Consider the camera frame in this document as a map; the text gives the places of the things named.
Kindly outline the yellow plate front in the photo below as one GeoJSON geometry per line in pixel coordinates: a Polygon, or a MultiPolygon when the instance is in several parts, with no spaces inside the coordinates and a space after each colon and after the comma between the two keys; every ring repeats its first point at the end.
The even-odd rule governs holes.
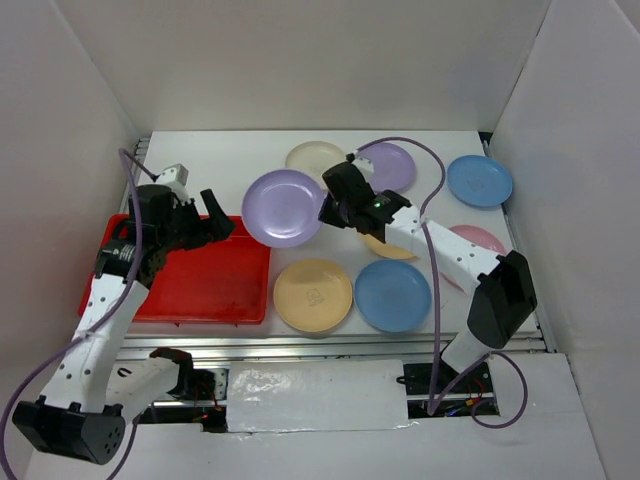
{"type": "Polygon", "coordinates": [[[273,302],[287,325],[304,333],[321,334],[346,318],[353,302],[353,288],[346,272],[335,262],[305,259],[280,273],[273,302]]]}

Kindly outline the blue plate front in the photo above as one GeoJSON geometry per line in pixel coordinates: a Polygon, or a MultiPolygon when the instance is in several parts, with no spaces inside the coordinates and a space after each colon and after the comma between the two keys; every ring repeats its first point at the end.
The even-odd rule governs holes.
{"type": "Polygon", "coordinates": [[[356,307],[373,328],[405,333],[421,328],[432,306],[431,287],[412,265],[380,260],[366,266],[354,285],[356,307]]]}

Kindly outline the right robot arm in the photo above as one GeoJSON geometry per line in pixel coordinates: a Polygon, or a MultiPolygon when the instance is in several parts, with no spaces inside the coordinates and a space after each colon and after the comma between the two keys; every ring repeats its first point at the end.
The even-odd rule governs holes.
{"type": "Polygon", "coordinates": [[[460,390],[470,379],[471,364],[503,349],[535,311],[538,301],[526,258],[515,250],[501,255],[464,239],[392,190],[374,192],[351,162],[331,167],[322,178],[328,194],[321,222],[427,257],[472,297],[466,327],[444,348],[443,361],[435,368],[442,389],[460,390]]]}

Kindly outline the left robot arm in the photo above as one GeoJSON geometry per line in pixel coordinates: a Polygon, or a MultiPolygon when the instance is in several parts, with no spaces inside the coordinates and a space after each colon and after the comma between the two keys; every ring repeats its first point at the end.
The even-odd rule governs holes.
{"type": "Polygon", "coordinates": [[[58,368],[34,401],[19,402],[12,422],[44,453],[97,465],[118,452],[126,426],[156,399],[184,399],[197,391],[192,356],[158,348],[124,378],[113,368],[136,313],[169,253],[193,250],[230,237],[235,225],[211,190],[201,193],[208,211],[160,184],[136,187],[130,214],[96,258],[89,299],[71,346],[56,356],[58,368]]]}

